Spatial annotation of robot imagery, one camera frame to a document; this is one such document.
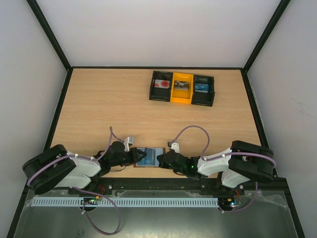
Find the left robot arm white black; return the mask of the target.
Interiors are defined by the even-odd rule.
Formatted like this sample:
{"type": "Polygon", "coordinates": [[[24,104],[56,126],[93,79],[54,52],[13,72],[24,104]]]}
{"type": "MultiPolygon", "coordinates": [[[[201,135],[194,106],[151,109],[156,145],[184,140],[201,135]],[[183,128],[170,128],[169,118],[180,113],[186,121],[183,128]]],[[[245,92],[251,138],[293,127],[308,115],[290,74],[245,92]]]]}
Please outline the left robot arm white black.
{"type": "Polygon", "coordinates": [[[113,167],[127,167],[147,156],[144,149],[129,146],[130,142],[115,141],[106,151],[92,157],[73,154],[58,144],[30,159],[22,170],[27,185],[36,195],[54,188],[86,188],[93,180],[108,174],[113,167]]]}

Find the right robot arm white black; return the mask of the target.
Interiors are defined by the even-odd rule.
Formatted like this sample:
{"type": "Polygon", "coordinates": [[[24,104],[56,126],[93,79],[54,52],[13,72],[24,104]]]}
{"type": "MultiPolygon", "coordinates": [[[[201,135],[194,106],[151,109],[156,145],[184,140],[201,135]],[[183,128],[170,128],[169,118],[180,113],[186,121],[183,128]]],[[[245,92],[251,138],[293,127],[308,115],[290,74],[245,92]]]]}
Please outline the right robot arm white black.
{"type": "Polygon", "coordinates": [[[221,194],[227,194],[250,180],[270,183],[276,167],[272,150],[240,140],[233,141],[226,150],[203,159],[200,156],[188,158],[171,149],[158,155],[157,160],[159,167],[171,169],[190,179],[202,179],[221,173],[216,182],[216,189],[221,194]]]}

